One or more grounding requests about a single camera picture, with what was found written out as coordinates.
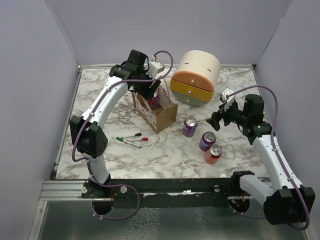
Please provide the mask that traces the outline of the red soda can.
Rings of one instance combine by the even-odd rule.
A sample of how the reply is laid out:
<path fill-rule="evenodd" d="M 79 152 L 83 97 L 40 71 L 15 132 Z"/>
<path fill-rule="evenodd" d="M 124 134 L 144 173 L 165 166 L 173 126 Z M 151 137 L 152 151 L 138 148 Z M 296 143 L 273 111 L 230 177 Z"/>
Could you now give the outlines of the red soda can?
<path fill-rule="evenodd" d="M 151 110 L 156 110 L 160 105 L 159 104 L 159 95 L 158 94 L 154 95 L 153 98 L 147 100 L 147 103 L 148 103 Z"/>
<path fill-rule="evenodd" d="M 204 160 L 207 164 L 214 164 L 222 155 L 222 149 L 219 145 L 211 145 L 204 155 Z"/>

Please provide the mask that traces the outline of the purple soda can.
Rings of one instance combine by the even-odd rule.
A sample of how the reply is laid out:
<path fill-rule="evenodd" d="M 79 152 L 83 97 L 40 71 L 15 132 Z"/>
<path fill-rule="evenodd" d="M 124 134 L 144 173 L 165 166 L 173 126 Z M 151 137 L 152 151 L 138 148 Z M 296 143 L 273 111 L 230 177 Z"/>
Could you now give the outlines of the purple soda can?
<path fill-rule="evenodd" d="M 194 136 L 198 121 L 194 117 L 188 117 L 184 120 L 182 133 L 186 137 Z"/>
<path fill-rule="evenodd" d="M 199 142 L 199 148 L 202 151 L 206 152 L 208 148 L 211 145 L 213 145 L 215 142 L 216 142 L 216 135 L 211 131 L 207 131 L 201 137 L 201 140 Z"/>

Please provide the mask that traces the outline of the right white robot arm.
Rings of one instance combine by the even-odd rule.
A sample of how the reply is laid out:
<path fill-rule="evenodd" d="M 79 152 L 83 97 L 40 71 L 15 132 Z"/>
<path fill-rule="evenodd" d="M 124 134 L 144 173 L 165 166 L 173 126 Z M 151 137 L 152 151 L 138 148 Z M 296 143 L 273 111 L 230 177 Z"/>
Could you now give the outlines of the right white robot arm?
<path fill-rule="evenodd" d="M 259 180 L 251 171 L 236 171 L 231 176 L 229 189 L 240 196 L 244 192 L 254 197 L 263 207 L 266 220 L 272 225 L 310 224 L 310 211 L 315 192 L 305 187 L 291 170 L 282 154 L 272 126 L 264 121 L 264 100 L 260 95 L 248 94 L 243 109 L 238 108 L 235 94 L 226 89 L 220 95 L 222 105 L 207 119 L 216 131 L 220 120 L 228 126 L 234 123 L 258 152 L 269 175 L 272 186 Z"/>

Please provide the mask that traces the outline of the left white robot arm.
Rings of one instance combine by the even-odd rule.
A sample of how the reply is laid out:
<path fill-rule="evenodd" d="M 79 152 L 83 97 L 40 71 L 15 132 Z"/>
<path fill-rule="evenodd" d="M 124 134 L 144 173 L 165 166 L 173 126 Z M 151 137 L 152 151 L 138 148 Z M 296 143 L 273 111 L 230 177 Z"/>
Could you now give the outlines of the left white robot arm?
<path fill-rule="evenodd" d="M 110 69 L 102 91 L 91 106 L 81 116 L 70 118 L 71 158 L 75 163 L 84 161 L 87 165 L 89 178 L 84 187 L 88 194 L 103 198 L 116 188 L 111 184 L 111 175 L 105 165 L 108 138 L 104 126 L 118 101 L 129 90 L 146 100 L 153 98 L 163 79 L 158 75 L 165 69 L 157 60 L 158 54 L 159 51 L 148 57 L 138 50 L 131 50 L 127 60 Z"/>

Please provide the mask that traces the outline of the round pastel drawer cabinet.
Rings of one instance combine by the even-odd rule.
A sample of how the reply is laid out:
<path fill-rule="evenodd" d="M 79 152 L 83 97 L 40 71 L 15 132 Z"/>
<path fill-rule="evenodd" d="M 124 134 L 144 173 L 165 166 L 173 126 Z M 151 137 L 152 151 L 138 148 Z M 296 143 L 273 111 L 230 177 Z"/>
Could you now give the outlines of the round pastel drawer cabinet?
<path fill-rule="evenodd" d="M 220 61 L 202 50 L 186 52 L 170 80 L 173 95 L 181 102 L 203 106 L 211 101 L 221 71 Z"/>

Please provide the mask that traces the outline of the black capped marker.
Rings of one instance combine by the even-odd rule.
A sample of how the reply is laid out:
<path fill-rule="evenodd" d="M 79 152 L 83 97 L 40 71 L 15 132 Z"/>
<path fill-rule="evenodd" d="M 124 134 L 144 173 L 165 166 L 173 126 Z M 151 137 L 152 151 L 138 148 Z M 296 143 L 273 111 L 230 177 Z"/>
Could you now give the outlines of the black capped marker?
<path fill-rule="evenodd" d="M 141 133 L 141 132 L 138 132 L 138 133 L 135 133 L 135 134 L 122 136 L 122 138 L 123 138 L 123 139 L 126 139 L 126 138 L 140 137 L 140 136 L 142 136 L 142 133 Z"/>

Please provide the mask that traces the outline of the red capped marker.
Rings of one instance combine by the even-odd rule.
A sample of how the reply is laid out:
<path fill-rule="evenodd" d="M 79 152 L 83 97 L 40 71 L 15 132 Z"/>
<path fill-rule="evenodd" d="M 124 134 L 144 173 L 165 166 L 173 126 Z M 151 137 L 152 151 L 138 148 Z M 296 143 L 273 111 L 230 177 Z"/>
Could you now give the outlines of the red capped marker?
<path fill-rule="evenodd" d="M 137 141 L 148 141 L 148 137 L 141 137 L 141 138 L 134 138 L 134 139 L 128 139 L 129 142 L 137 142 Z"/>

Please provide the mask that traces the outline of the green capped marker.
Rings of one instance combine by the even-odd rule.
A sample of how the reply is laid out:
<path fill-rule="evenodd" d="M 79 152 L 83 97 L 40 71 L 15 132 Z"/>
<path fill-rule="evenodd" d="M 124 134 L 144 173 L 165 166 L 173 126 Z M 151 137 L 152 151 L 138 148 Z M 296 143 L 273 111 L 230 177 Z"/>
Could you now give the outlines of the green capped marker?
<path fill-rule="evenodd" d="M 117 140 L 117 141 L 120 141 L 120 142 L 123 142 L 123 143 L 125 143 L 125 144 L 128 144 L 128 145 L 134 146 L 134 147 L 139 148 L 139 149 L 142 148 L 140 145 L 135 144 L 135 143 L 133 143 L 133 142 L 131 142 L 131 141 L 125 140 L 125 139 L 123 139 L 123 138 L 121 138 L 121 137 L 116 137 L 116 140 Z"/>

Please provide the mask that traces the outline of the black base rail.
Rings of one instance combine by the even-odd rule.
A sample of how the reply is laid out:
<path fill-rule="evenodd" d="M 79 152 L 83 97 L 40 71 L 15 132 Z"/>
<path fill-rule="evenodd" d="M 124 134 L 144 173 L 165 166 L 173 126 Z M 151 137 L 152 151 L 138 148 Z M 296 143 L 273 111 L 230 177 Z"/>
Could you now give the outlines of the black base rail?
<path fill-rule="evenodd" d="M 83 184 L 84 200 L 115 208 L 228 207 L 249 194 L 234 191 L 231 178 L 109 178 L 105 186 L 92 180 Z"/>

